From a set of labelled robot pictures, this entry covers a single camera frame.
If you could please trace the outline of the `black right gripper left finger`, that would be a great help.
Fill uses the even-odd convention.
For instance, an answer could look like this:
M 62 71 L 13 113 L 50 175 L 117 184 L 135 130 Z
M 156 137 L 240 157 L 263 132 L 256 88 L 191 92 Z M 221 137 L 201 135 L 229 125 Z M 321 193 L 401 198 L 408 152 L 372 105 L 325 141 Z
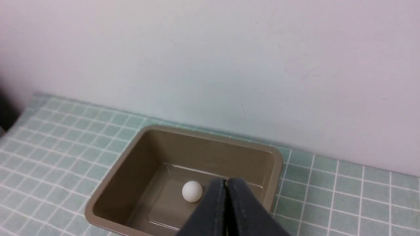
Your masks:
M 210 181 L 194 212 L 177 232 L 177 236 L 225 236 L 225 179 Z

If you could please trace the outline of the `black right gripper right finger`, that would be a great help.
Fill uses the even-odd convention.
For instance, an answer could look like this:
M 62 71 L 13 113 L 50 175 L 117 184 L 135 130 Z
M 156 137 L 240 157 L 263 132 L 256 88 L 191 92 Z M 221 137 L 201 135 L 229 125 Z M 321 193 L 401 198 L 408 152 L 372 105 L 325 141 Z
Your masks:
M 228 236 L 288 236 L 241 178 L 226 181 L 225 228 Z

